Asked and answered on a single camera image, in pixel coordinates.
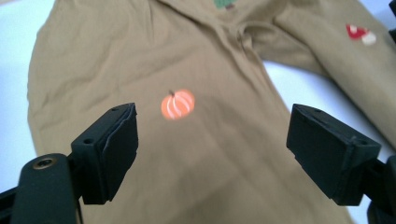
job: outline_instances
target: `screw hole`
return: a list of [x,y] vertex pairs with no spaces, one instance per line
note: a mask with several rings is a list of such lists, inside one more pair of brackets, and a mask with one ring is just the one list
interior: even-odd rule
[[91,138],[87,138],[87,139],[85,139],[84,140],[84,142],[83,142],[84,144],[92,144],[93,143],[93,139],[91,139]]
[[53,158],[45,158],[45,159],[43,159],[43,160],[41,160],[41,161],[36,162],[36,163],[33,165],[33,168],[34,168],[35,170],[46,169],[46,168],[52,166],[53,164],[55,164],[55,162],[56,162],[56,159],[53,159]]
[[366,146],[366,145],[369,144],[368,142],[366,142],[366,141],[364,141],[364,140],[359,140],[358,142],[359,142],[361,145],[364,145],[364,146]]

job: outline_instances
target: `pumpkin print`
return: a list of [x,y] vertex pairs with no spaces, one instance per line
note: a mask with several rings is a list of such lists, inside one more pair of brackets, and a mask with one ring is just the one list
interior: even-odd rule
[[195,99],[190,91],[170,91],[162,102],[161,111],[166,119],[181,119],[194,109]]

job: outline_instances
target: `tan fabric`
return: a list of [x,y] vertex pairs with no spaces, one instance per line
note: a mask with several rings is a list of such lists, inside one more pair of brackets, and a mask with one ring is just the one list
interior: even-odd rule
[[[135,102],[136,161],[113,203],[83,207],[86,223],[350,223],[286,149],[290,114],[262,59],[333,77],[394,137],[387,31],[354,0],[216,3],[56,1],[30,66],[37,153],[68,154],[110,107]],[[347,23],[376,43],[351,40]],[[163,98],[182,89],[194,110],[165,119]]]

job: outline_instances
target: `white surface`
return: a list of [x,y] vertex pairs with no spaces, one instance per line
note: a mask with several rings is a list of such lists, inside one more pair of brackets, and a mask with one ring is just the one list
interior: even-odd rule
[[[20,169],[35,156],[27,124],[27,73],[36,32],[53,2],[0,5],[0,192],[17,186]],[[362,2],[389,28],[396,28],[389,1]],[[265,62],[265,66],[289,109],[292,104],[320,108],[380,142],[381,161],[389,156],[389,144],[329,79],[275,63]],[[365,198],[361,206],[350,209],[356,223],[367,223],[368,202]]]
[[18,185],[22,166],[35,157],[27,124],[27,74],[35,34],[53,0],[0,5],[0,192]]

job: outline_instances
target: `green patch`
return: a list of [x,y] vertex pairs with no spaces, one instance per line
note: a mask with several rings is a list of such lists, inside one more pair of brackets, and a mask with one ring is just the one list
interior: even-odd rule
[[236,0],[214,0],[216,8],[223,8],[231,5]]

